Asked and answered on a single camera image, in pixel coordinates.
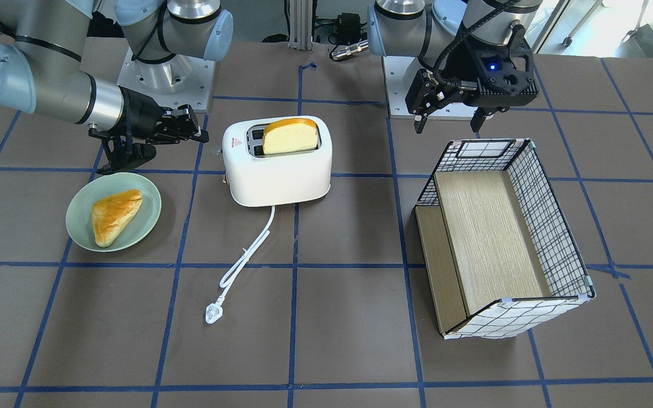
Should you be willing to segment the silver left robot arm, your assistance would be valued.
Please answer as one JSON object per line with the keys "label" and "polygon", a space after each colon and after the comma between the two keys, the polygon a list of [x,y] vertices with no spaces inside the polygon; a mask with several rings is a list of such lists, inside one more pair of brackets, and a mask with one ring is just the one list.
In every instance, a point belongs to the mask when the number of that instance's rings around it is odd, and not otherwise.
{"label": "silver left robot arm", "polygon": [[472,131],[493,114],[534,101],[533,51],[525,38],[539,1],[376,1],[368,46],[383,57],[413,57],[405,103],[421,133],[449,104],[474,108]]}

